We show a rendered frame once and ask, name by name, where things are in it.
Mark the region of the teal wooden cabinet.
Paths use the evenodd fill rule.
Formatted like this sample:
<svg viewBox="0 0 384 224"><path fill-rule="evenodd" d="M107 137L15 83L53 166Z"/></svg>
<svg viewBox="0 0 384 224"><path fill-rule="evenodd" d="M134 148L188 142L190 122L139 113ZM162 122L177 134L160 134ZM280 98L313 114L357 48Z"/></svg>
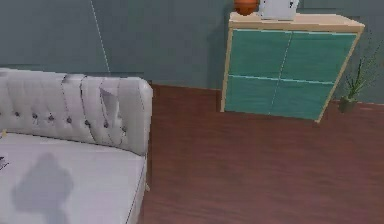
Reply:
<svg viewBox="0 0 384 224"><path fill-rule="evenodd" d="M232 12L228 27L220 110L320 122L365 25L337 14Z"/></svg>

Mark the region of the white tufted sofa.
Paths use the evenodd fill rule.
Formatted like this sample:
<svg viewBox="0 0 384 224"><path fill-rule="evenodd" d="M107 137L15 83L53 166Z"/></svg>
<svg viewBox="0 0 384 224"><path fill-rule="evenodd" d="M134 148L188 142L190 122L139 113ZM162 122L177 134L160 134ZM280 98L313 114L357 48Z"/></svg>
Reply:
<svg viewBox="0 0 384 224"><path fill-rule="evenodd" d="M0 69L0 224L138 224L152 97L138 77Z"/></svg>

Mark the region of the white box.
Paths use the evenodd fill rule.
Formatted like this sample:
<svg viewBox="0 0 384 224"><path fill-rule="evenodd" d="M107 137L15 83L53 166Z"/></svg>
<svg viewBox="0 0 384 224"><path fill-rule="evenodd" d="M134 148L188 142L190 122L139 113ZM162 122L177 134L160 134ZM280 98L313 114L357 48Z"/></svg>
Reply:
<svg viewBox="0 0 384 224"><path fill-rule="evenodd" d="M293 20L300 0L261 0L259 15L264 20Z"/></svg>

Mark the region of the orange round pot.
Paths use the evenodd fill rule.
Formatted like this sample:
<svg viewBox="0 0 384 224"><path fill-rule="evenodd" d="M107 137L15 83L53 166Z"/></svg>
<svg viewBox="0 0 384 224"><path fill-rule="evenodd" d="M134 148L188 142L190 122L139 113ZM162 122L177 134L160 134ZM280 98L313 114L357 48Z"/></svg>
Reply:
<svg viewBox="0 0 384 224"><path fill-rule="evenodd" d="M259 0L234 0L235 11L242 16L252 14L258 5Z"/></svg>

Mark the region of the green house plant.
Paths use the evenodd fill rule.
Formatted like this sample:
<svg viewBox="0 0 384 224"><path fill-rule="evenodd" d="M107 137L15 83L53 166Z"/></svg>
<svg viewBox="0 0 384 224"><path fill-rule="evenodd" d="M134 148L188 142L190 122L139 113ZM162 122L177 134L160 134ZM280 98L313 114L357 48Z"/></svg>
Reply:
<svg viewBox="0 0 384 224"><path fill-rule="evenodd" d="M345 114L352 111L358 102L357 98L362 90L371 86L377 77L380 76L380 73L377 71L377 55L381 45L382 43L379 43L371 55L361 57L356 72L346 76L346 93L340 98L338 103L340 113Z"/></svg>

